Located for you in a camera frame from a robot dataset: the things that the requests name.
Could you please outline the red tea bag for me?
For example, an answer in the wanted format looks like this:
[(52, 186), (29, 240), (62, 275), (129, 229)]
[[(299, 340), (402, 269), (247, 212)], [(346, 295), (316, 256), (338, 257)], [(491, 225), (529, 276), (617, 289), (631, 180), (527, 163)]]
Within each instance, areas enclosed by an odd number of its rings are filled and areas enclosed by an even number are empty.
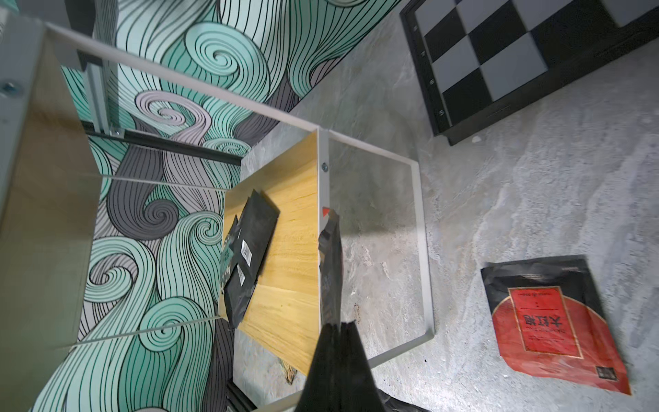
[(632, 393), (584, 255), (489, 263), (481, 274), (511, 369)]

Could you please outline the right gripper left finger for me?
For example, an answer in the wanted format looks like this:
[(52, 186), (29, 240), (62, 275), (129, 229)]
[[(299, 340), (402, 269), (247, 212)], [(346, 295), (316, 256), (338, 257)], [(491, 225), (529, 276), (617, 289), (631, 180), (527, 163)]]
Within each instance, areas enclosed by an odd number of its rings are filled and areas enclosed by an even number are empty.
[(338, 411), (337, 393), (340, 328), (326, 324), (321, 330), (312, 365), (295, 412)]

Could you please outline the green jasmine tea bag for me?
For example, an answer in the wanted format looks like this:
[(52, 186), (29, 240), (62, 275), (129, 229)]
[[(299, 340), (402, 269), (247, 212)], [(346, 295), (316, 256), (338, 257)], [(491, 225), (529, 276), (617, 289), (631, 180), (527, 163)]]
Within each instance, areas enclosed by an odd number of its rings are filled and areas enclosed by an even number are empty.
[(240, 221), (235, 216), (233, 218), (233, 224), (228, 232), (228, 235), (225, 238), (224, 246), (221, 251), (221, 278), (220, 278), (220, 290), (221, 293), (224, 293), (224, 288), (226, 287), (228, 280), (231, 276), (231, 262), (233, 259), (234, 251), (233, 244), (240, 233)]

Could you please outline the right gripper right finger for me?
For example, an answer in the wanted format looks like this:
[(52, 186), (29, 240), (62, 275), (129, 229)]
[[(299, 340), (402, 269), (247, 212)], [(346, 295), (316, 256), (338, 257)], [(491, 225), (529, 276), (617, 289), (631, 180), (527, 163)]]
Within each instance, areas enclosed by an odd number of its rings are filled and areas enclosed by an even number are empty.
[(384, 411), (355, 322), (340, 333), (339, 410)]

